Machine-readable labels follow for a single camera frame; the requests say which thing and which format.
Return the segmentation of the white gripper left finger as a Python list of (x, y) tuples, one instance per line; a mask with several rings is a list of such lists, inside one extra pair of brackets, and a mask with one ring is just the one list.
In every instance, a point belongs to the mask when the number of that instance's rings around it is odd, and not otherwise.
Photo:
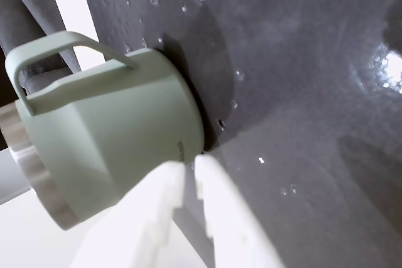
[(165, 162), (149, 172), (87, 232), (72, 267), (154, 267), (182, 205), (185, 165)]

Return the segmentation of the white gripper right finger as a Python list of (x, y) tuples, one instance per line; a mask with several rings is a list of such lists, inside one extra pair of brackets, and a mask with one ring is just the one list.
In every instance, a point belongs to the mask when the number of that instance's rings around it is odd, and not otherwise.
[(284, 267), (274, 245), (223, 166), (211, 155), (195, 158), (197, 198), (214, 241), (216, 267)]

